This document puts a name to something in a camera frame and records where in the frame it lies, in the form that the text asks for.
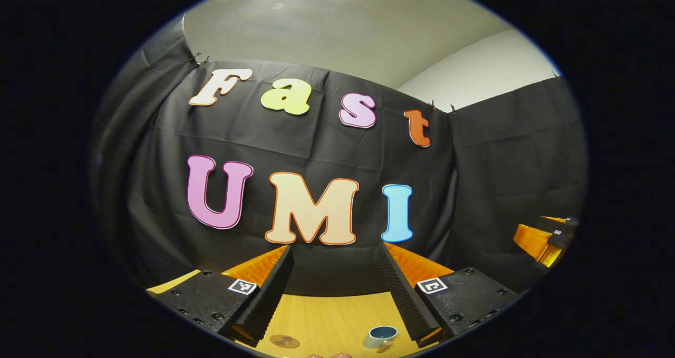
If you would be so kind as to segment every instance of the wooden table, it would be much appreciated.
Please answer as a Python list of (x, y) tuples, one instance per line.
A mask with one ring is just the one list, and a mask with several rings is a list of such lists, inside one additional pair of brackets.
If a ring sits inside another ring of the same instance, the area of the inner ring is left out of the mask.
[[(393, 326), (398, 335), (384, 353), (366, 349), (361, 344), (368, 331), (376, 326)], [(300, 342), (285, 349), (270, 342), (275, 334), (291, 336)], [(284, 295), (269, 323), (265, 338), (255, 350), (271, 356), (306, 358), (316, 354), (330, 358), (347, 353), (352, 358), (399, 358), (422, 350), (410, 340), (391, 294), (363, 296), (311, 297)]]

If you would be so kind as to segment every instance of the coaster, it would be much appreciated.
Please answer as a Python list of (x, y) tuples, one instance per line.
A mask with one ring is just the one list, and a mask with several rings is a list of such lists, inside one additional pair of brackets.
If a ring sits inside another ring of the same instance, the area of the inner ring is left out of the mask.
[(275, 334), (271, 336), (269, 341), (285, 349), (294, 349), (300, 345), (300, 342), (297, 339), (294, 339), (291, 336), (284, 336), (282, 334)]

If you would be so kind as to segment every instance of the ceiling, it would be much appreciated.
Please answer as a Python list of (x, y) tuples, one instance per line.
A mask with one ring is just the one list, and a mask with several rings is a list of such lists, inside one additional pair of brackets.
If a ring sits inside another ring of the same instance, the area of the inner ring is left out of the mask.
[(200, 58), (299, 63), (393, 89), (511, 28), (472, 0), (205, 0), (185, 17)]

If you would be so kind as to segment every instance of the white mug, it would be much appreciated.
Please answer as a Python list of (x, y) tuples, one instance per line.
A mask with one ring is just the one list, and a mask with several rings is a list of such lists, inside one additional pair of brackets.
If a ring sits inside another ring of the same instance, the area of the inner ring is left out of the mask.
[(384, 343), (388, 343), (398, 334), (398, 330), (393, 326), (378, 326), (371, 329), (363, 340), (363, 347), (366, 349), (378, 349)]

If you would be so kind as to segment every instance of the pink letter u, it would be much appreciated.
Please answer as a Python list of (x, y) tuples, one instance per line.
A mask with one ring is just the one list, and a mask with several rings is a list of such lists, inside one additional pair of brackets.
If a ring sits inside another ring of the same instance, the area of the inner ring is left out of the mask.
[(188, 158), (188, 206), (193, 216), (205, 225), (216, 229), (229, 229), (239, 222), (242, 214), (244, 182), (253, 175), (253, 167), (240, 161), (229, 161), (223, 165), (227, 175), (225, 209), (215, 212), (207, 205), (207, 180), (215, 168), (215, 161), (208, 156)]

